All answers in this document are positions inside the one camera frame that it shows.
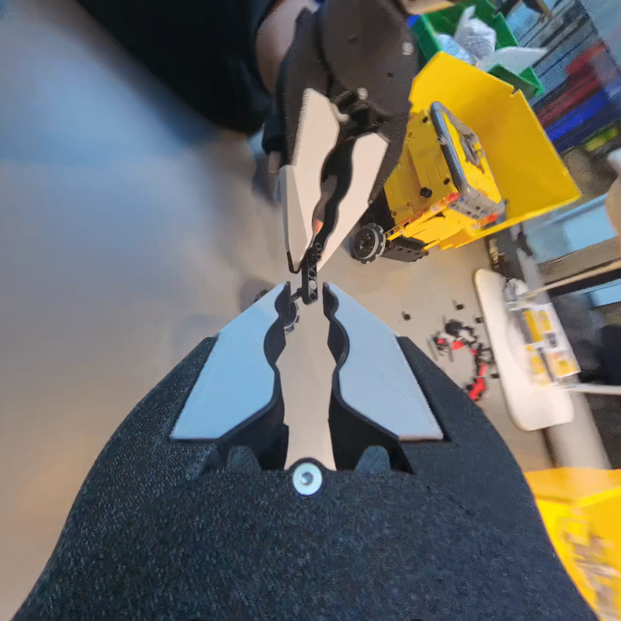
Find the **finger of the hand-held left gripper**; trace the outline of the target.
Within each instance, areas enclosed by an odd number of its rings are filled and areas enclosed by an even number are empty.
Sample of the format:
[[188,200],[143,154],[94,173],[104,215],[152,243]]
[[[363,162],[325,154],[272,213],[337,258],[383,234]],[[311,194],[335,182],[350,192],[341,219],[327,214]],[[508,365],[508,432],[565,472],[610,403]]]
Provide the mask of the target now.
[[319,190],[317,207],[323,206],[323,227],[320,233],[327,237],[322,243],[321,258],[317,260],[320,270],[348,235],[354,224],[368,206],[371,190],[387,150],[387,142],[379,134],[365,134],[354,143],[351,155],[344,156],[344,163],[337,166],[337,178],[333,183],[331,199],[337,205],[331,209],[328,200],[322,199]]
[[336,107],[320,92],[306,88],[291,163],[280,169],[284,240],[291,273],[300,271],[311,247],[313,215],[322,196],[322,169],[336,147],[339,131]]

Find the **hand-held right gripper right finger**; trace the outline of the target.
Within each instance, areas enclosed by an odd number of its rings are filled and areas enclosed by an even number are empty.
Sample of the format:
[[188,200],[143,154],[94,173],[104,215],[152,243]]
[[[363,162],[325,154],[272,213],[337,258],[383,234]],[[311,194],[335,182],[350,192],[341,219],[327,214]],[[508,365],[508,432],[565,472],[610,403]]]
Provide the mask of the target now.
[[335,459],[445,435],[400,345],[400,336],[333,283],[323,284],[328,347],[335,360],[329,429]]

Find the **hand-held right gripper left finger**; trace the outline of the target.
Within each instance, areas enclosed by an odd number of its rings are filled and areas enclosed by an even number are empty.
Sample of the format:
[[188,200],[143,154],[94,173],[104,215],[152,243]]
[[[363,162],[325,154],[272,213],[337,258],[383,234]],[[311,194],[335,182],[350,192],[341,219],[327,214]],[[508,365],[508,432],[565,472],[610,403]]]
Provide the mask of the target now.
[[172,430],[172,441],[247,446],[262,459],[286,435],[277,360],[286,345],[291,284],[269,290],[222,328]]

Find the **black brick connector piece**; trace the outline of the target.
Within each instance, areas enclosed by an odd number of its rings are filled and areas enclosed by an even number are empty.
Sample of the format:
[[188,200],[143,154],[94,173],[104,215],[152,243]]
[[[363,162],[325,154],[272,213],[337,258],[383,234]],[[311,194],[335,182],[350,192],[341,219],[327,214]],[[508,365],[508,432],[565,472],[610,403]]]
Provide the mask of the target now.
[[325,235],[321,232],[322,227],[323,222],[321,220],[314,221],[314,237],[300,266],[301,286],[290,296],[290,302],[293,304],[300,300],[304,305],[309,306],[319,299],[317,273],[325,247]]

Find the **person's left forearm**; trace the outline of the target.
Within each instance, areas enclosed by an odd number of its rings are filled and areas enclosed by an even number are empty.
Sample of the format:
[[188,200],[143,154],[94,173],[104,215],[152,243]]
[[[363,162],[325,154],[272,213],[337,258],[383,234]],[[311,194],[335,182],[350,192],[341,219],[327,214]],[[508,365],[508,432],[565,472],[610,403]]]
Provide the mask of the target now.
[[208,120],[252,135],[271,109],[256,35],[274,1],[81,1],[130,54]]

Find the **grey desk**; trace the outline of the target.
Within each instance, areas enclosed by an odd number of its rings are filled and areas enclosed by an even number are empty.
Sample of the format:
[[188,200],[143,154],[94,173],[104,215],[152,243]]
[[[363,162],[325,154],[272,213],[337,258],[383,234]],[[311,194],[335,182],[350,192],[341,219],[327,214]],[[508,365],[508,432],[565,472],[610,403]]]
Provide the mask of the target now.
[[285,467],[170,439],[211,337],[288,278],[260,164],[80,4],[6,3],[1,619],[596,620],[520,471],[549,465],[542,440],[426,343],[477,306],[481,243],[322,273],[414,341],[449,440],[406,444],[406,471],[334,471],[322,304],[278,360]]

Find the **person's left hand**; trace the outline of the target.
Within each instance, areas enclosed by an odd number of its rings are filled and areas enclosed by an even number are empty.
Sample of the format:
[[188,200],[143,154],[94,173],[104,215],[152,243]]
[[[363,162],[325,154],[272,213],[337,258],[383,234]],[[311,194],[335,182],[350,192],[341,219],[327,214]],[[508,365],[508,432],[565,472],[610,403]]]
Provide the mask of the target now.
[[280,65],[291,46],[298,15],[315,12],[315,1],[275,1],[256,33],[256,62],[261,81],[270,96],[276,92]]

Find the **green plastic bin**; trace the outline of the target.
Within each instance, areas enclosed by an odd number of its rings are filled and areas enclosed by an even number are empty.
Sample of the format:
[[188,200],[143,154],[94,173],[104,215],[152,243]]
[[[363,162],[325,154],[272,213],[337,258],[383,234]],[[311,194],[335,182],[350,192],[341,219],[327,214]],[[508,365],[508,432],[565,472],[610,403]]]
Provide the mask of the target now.
[[[454,35],[458,21],[466,14],[480,19],[495,30],[498,35],[497,47],[510,45],[524,47],[517,42],[507,24],[507,20],[491,1],[462,1],[439,11],[423,14],[413,21],[412,28],[426,60],[430,60],[436,53],[441,51],[436,40],[436,34],[446,33]],[[542,58],[548,52],[546,47],[525,48],[545,49],[545,54]]]

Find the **yellow toy brick vehicle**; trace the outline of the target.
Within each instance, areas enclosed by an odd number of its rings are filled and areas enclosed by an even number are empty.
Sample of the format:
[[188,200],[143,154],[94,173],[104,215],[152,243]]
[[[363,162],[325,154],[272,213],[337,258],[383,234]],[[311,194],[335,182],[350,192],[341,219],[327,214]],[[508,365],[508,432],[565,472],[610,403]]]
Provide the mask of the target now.
[[501,223],[507,202],[477,134],[433,101],[410,114],[398,165],[350,241],[354,260],[413,263]]

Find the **pile of small brick pieces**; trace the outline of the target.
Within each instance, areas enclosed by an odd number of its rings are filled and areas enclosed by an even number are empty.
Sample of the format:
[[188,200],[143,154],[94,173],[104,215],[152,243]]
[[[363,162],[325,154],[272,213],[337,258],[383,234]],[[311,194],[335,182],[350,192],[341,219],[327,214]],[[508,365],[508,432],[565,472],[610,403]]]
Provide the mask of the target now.
[[456,353],[466,353],[472,364],[470,381],[463,390],[473,402],[480,402],[489,391],[489,380],[499,379],[493,349],[487,345],[476,330],[483,324],[483,317],[474,318],[474,325],[457,318],[441,317],[441,328],[427,338],[431,359],[438,365],[441,361],[455,363]]

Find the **white oval board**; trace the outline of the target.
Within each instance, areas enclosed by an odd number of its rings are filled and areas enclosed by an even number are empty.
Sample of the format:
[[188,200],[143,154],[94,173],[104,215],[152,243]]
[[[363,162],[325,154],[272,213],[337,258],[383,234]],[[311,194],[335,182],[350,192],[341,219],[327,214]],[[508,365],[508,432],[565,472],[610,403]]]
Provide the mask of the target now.
[[524,342],[507,310],[511,301],[547,302],[525,299],[529,290],[523,281],[486,269],[477,270],[474,285],[502,391],[517,427],[535,431],[571,422],[574,408],[568,385],[572,384],[541,386],[530,378]]

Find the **yellow plastic bin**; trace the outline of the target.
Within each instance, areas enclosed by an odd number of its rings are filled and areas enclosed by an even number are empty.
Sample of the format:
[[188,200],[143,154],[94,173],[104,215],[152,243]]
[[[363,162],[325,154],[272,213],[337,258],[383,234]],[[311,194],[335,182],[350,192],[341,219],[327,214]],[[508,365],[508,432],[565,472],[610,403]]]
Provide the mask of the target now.
[[527,100],[509,84],[439,52],[414,78],[409,101],[410,114],[439,101],[474,130],[507,202],[501,223],[469,243],[579,198],[577,185]]
[[620,620],[620,470],[555,468],[525,478],[556,553],[600,620]]

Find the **building instruction booklet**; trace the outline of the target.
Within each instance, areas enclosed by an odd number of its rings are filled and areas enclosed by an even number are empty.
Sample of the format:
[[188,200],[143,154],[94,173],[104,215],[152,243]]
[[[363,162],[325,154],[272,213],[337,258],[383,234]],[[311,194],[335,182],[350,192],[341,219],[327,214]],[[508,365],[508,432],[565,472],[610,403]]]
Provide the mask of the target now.
[[511,301],[507,310],[524,342],[530,378],[541,386],[575,384],[580,366],[553,304]]

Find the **red and blue crates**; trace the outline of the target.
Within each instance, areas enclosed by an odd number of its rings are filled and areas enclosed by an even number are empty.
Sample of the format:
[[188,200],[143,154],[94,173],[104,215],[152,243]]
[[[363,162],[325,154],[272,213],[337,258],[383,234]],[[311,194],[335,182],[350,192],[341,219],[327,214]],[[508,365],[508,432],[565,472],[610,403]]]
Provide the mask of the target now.
[[599,40],[565,69],[566,79],[532,108],[559,153],[620,120],[620,68]]

